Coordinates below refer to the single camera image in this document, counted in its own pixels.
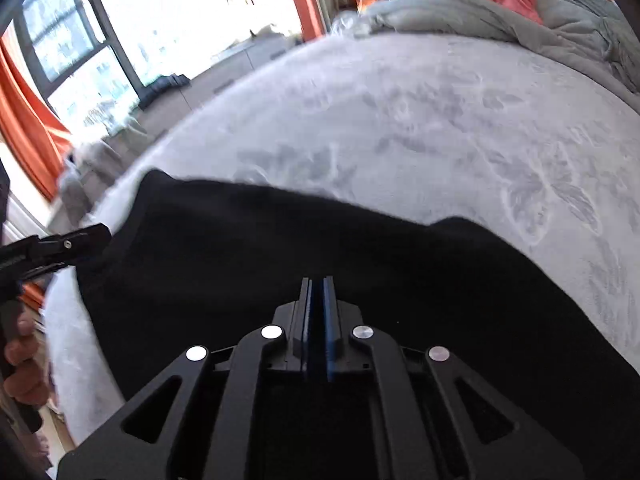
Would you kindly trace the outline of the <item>left human hand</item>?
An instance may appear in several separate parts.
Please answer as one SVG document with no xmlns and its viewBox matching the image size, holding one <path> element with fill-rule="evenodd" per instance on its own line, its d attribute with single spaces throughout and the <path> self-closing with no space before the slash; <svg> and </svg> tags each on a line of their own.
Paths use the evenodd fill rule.
<svg viewBox="0 0 640 480">
<path fill-rule="evenodd" d="M 42 408 L 47 403 L 49 389 L 43 369 L 35 361 L 39 342 L 32 317 L 23 311 L 16 320 L 17 336 L 6 344 L 4 356 L 14 372 L 4 381 L 4 390 L 17 402 Z"/>
</svg>

